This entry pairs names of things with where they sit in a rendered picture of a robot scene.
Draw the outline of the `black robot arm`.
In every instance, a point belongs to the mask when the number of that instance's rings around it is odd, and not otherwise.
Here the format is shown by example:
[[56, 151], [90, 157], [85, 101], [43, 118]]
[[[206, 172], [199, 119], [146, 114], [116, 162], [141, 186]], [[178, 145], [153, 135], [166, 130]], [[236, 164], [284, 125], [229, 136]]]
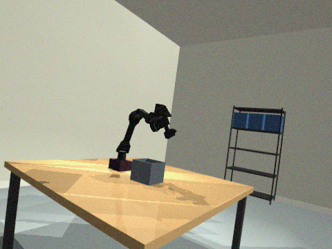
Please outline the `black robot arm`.
[[127, 128], [127, 132], [124, 136], [124, 140], [120, 142], [118, 145], [116, 152], [118, 153], [118, 157], [116, 160], [118, 161], [126, 161], [126, 154], [129, 153], [130, 150], [130, 144], [129, 141], [131, 140], [131, 136], [133, 134], [135, 126], [140, 122], [142, 118], [145, 119], [145, 122], [150, 125], [151, 130], [153, 132], [158, 131], [159, 129], [162, 129], [160, 127], [160, 124], [158, 123], [160, 119], [157, 119], [157, 113], [156, 109], [164, 106], [163, 104], [156, 104], [154, 113], [150, 112], [147, 113], [144, 109], [137, 109], [135, 111], [132, 111], [129, 114], [129, 126]]

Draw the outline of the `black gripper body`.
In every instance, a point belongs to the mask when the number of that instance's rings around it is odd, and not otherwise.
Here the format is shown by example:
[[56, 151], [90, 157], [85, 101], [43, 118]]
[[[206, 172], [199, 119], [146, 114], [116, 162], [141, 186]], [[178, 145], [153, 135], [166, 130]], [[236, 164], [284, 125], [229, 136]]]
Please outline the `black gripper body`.
[[[161, 107], [157, 108], [157, 109], [156, 109], [157, 116], [159, 116], [158, 112], [161, 111], [161, 110], [163, 110], [163, 109], [165, 109], [165, 108], [166, 108], [166, 106], [161, 106]], [[157, 117], [157, 119], [160, 119], [159, 122], [158, 122], [158, 123], [160, 124], [160, 127], [161, 127], [161, 128], [163, 128], [163, 127], [165, 128], [164, 135], [165, 135], [165, 138], [166, 138], [166, 139], [169, 139], [169, 138], [175, 136], [175, 134], [173, 134], [173, 135], [170, 136], [170, 137], [167, 137], [167, 136], [166, 136], [166, 133], [167, 133], [168, 131], [171, 131], [171, 130], [172, 130], [172, 129], [169, 129], [169, 127], [168, 127], [168, 125], [169, 125], [168, 117], [166, 117], [166, 116], [162, 116], [162, 117]]]

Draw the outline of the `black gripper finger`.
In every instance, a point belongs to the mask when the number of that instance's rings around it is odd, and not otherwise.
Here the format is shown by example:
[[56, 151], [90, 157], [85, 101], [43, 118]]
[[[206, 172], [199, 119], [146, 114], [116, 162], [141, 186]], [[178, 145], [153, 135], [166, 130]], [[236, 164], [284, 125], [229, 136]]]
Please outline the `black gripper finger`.
[[166, 136], [167, 136], [167, 137], [170, 137], [170, 136], [172, 136], [173, 134], [175, 134], [175, 132], [177, 132], [177, 130], [172, 129], [171, 131], [168, 131], [168, 132], [166, 133]]
[[172, 115], [170, 114], [170, 112], [167, 110], [167, 108], [161, 110], [158, 112], [159, 116], [166, 116], [166, 117], [171, 117]]

